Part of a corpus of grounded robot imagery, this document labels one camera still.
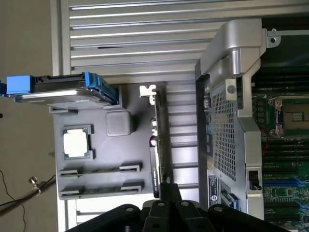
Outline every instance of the perforated metal panel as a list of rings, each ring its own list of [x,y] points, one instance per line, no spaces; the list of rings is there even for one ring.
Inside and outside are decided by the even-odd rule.
[[[235,181],[234,104],[225,99],[225,91],[214,95],[211,102],[214,165]]]

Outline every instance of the floor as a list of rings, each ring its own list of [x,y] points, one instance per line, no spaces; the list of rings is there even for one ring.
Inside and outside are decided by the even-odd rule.
[[[50,1],[0,0],[0,79],[52,74]],[[13,197],[31,191],[28,179],[55,174],[54,134],[48,108],[0,99],[0,169]],[[0,179],[0,203],[9,201]],[[28,232],[55,232],[56,188],[25,204]],[[1,231],[22,232],[21,207],[0,218]]]

